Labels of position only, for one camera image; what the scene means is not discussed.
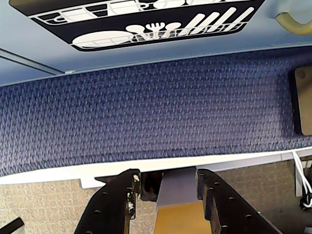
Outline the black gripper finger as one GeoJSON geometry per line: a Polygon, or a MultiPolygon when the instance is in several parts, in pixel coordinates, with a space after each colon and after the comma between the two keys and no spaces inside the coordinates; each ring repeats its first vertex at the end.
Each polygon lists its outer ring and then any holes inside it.
{"type": "Polygon", "coordinates": [[[197,171],[197,198],[213,234],[280,234],[231,185],[208,169],[197,171]]]}
{"type": "Polygon", "coordinates": [[[77,225],[78,234],[128,234],[136,217],[136,197],[141,193],[140,170],[116,176],[99,176],[103,182],[89,200],[77,225]]]}

